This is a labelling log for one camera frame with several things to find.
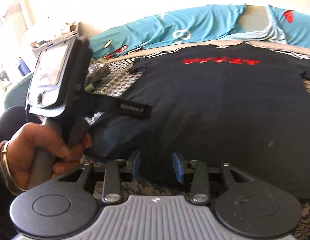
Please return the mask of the person's left forearm dark sleeve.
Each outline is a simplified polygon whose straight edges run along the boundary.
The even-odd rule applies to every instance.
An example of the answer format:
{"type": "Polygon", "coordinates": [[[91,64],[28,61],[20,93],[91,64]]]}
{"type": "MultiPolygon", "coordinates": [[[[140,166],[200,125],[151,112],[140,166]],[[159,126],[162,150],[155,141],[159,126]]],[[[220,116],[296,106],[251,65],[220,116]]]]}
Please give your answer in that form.
{"type": "Polygon", "coordinates": [[[17,232],[9,217],[9,206],[15,198],[17,189],[14,183],[7,181],[3,171],[1,152],[5,143],[26,124],[23,106],[8,108],[0,117],[0,239],[12,239],[17,232]]]}

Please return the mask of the person's left hand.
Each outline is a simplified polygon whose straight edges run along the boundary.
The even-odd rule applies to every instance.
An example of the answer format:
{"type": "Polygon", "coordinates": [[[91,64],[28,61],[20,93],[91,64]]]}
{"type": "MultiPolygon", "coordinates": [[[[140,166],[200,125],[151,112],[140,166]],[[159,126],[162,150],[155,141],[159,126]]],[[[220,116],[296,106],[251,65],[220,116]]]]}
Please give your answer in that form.
{"type": "Polygon", "coordinates": [[[59,158],[50,169],[54,178],[79,165],[85,149],[91,146],[89,133],[85,133],[78,144],[68,148],[53,128],[27,123],[9,141],[7,147],[9,171],[16,184],[25,190],[29,184],[31,166],[38,148],[44,148],[59,158]]]}

